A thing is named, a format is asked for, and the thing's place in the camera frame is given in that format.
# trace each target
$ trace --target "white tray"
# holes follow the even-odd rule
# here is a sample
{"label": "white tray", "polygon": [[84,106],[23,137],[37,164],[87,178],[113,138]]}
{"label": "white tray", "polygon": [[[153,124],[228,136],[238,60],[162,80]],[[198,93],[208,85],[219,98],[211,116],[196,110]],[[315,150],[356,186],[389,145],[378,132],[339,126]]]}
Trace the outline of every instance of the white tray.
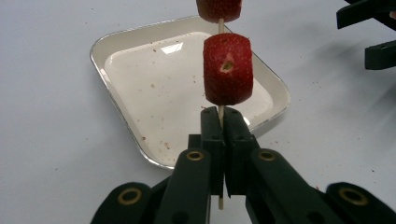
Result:
{"label": "white tray", "polygon": [[[200,133],[205,99],[204,40],[218,32],[200,17],[165,21],[106,35],[92,46],[91,59],[115,106],[150,162],[172,169]],[[233,108],[251,131],[284,111],[290,95],[283,81],[253,54],[253,95]]]}

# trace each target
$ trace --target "food on skewer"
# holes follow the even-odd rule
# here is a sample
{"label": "food on skewer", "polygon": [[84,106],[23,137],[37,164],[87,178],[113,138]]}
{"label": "food on skewer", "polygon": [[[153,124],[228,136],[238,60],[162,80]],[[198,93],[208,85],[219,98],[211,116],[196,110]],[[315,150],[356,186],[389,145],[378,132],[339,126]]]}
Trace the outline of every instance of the food on skewer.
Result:
{"label": "food on skewer", "polygon": [[236,105],[252,94],[253,67],[250,41],[237,34],[212,35],[204,42],[206,100]]}
{"label": "food on skewer", "polygon": [[234,21],[241,14],[242,0],[196,0],[198,14],[206,21]]}

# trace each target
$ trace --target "metal rivet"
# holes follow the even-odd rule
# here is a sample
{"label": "metal rivet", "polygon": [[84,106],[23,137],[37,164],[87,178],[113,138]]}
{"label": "metal rivet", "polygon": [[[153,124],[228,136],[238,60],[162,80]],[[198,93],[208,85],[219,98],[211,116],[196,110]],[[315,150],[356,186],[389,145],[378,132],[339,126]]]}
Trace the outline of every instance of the metal rivet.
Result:
{"label": "metal rivet", "polygon": [[261,151],[259,152],[259,158],[263,161],[274,161],[275,155],[268,151]]}
{"label": "metal rivet", "polygon": [[[126,197],[126,195],[129,193],[134,193],[134,197],[131,199],[129,197]],[[120,204],[123,205],[131,205],[139,202],[141,198],[142,198],[142,191],[140,189],[129,188],[122,191],[122,193],[118,197],[118,201]]]}
{"label": "metal rivet", "polygon": [[364,194],[352,188],[340,188],[338,193],[345,201],[358,206],[364,206],[369,203],[369,200]]}
{"label": "metal rivet", "polygon": [[199,151],[192,151],[187,153],[187,159],[189,159],[190,161],[200,161],[203,158],[204,154]]}

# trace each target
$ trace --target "strawberry slice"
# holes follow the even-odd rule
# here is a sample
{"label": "strawberry slice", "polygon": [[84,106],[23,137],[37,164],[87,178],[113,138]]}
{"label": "strawberry slice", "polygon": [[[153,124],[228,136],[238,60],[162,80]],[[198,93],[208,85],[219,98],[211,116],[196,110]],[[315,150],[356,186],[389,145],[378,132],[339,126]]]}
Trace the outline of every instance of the strawberry slice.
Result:
{"label": "strawberry slice", "polygon": [[204,42],[206,100],[236,105],[251,96],[253,66],[250,41],[237,34],[212,35]]}
{"label": "strawberry slice", "polygon": [[242,0],[196,0],[198,14],[206,21],[234,21],[241,14]]}

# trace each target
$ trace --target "white surface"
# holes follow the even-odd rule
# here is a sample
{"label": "white surface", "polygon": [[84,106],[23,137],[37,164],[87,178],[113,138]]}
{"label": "white surface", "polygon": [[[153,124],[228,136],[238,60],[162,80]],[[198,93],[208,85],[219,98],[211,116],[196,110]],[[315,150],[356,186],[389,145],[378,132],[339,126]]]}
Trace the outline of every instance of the white surface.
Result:
{"label": "white surface", "polygon": [[[364,48],[395,39],[376,21],[336,29],[342,0],[244,1],[229,24],[288,85],[262,147],[311,186],[346,181],[396,210],[396,69]],[[125,182],[171,174],[142,158],[89,58],[99,37],[196,15],[195,1],[0,1],[0,223],[90,223]],[[243,199],[212,223],[249,223]]]}
{"label": "white surface", "polygon": [[[205,98],[204,40],[219,26],[188,17],[117,32],[92,47],[92,62],[143,155],[173,168],[187,148],[189,133],[201,130]],[[259,130],[290,103],[282,80],[253,55],[252,96],[233,105]]]}

